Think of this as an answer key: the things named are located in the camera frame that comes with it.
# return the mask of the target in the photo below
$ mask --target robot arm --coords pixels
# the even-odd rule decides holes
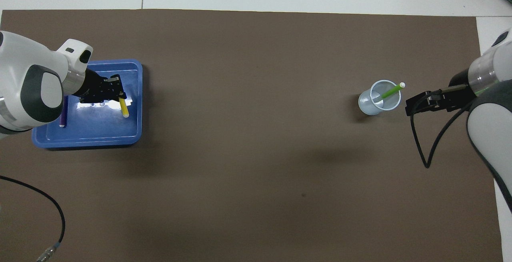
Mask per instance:
[[[512,211],[512,80],[499,82],[470,108],[468,136]]]
[[[83,103],[126,98],[119,76],[87,69],[92,47],[73,39],[57,51],[0,31],[0,138],[56,120],[63,96]]]
[[[426,91],[406,101],[407,116],[461,108],[469,111],[467,129],[470,141],[488,166],[512,211],[512,29],[499,35],[492,47],[472,62],[467,70],[456,74],[447,88]]]
[[[453,76],[448,84],[449,90],[420,103],[415,113],[461,109],[492,85],[512,79],[511,54],[512,29],[501,33],[491,48],[473,61],[468,69]],[[411,115],[415,103],[429,93],[431,91],[425,91],[406,101],[407,116]]]

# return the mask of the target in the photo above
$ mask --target blue tray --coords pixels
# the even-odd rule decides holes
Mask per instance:
[[[40,148],[76,148],[131,145],[142,134],[142,65],[137,60],[91,61],[88,68],[109,78],[121,76],[130,116],[124,118],[117,101],[82,104],[69,96],[68,121],[59,127],[59,119],[34,128],[32,141]]]

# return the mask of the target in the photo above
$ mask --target cable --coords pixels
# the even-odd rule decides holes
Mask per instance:
[[[430,153],[428,154],[428,159],[425,160],[425,156],[423,154],[423,151],[421,149],[421,145],[419,143],[419,140],[418,140],[418,135],[416,133],[416,127],[414,126],[414,115],[416,113],[416,109],[418,108],[418,106],[423,102],[425,101],[426,99],[428,99],[430,96],[433,96],[433,95],[439,95],[439,94],[442,94],[446,91],[443,91],[441,89],[439,90],[436,90],[436,91],[432,91],[430,92],[429,94],[426,94],[425,96],[423,96],[420,100],[418,100],[412,110],[411,110],[411,129],[413,131],[413,136],[414,136],[414,141],[416,142],[416,147],[418,149],[418,152],[419,152],[419,156],[421,158],[421,161],[423,162],[423,165],[425,166],[425,168],[429,168],[430,167],[430,164],[432,163],[432,158],[434,157],[434,152],[436,151],[436,148],[437,148],[437,144],[439,143],[439,141],[441,140],[443,134],[446,132],[446,130],[448,129],[448,127],[450,127],[450,125],[452,125],[452,123],[457,119],[459,118],[459,116],[462,115],[462,113],[464,113],[466,110],[469,109],[469,107],[471,107],[472,105],[472,101],[467,103],[464,107],[462,107],[457,113],[455,113],[455,115],[453,115],[450,120],[448,120],[448,122],[446,122],[446,124],[444,125],[444,127],[441,129],[441,131],[439,131],[439,134],[437,134],[437,137],[436,139],[434,140],[434,143],[432,144],[432,148],[430,149]]]
[[[39,193],[39,194],[43,195],[44,197],[48,198],[48,200],[50,200],[53,203],[53,205],[55,205],[55,207],[57,207],[57,210],[59,211],[59,214],[60,214],[60,220],[62,221],[62,228],[60,230],[59,241],[54,245],[54,247],[57,248],[58,245],[62,242],[62,238],[64,238],[64,231],[66,231],[66,219],[64,219],[64,213],[62,212],[62,209],[60,208],[60,206],[57,203],[57,201],[52,196],[46,194],[44,191],[42,191],[40,189],[37,189],[34,186],[29,185],[27,183],[18,181],[18,180],[13,179],[13,178],[8,178],[8,177],[5,177],[5,176],[1,176],[1,175],[0,175],[0,180],[5,180],[5,181],[13,182],[15,184],[18,184],[18,185],[21,185],[21,186],[25,186],[25,187],[33,190],[33,191],[36,191],[37,193]]]

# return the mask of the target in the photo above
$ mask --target white cup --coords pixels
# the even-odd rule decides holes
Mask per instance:
[[[395,109],[402,100],[402,94],[398,91],[384,100],[374,102],[373,99],[386,93],[396,84],[389,80],[379,80],[373,83],[370,89],[359,95],[359,108],[366,115],[377,115],[382,111],[390,111]]]

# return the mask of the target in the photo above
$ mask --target brown mat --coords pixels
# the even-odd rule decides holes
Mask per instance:
[[[92,60],[145,71],[133,147],[0,140],[0,173],[62,205],[55,262],[502,259],[466,116],[427,170],[404,100],[371,118],[356,104],[383,78],[406,82],[404,98],[446,86],[479,57],[474,18],[39,10],[4,11],[2,29],[52,50],[75,38]],[[425,151],[451,115],[417,116]],[[0,202],[0,260],[34,260],[58,238],[43,197],[0,182]]]

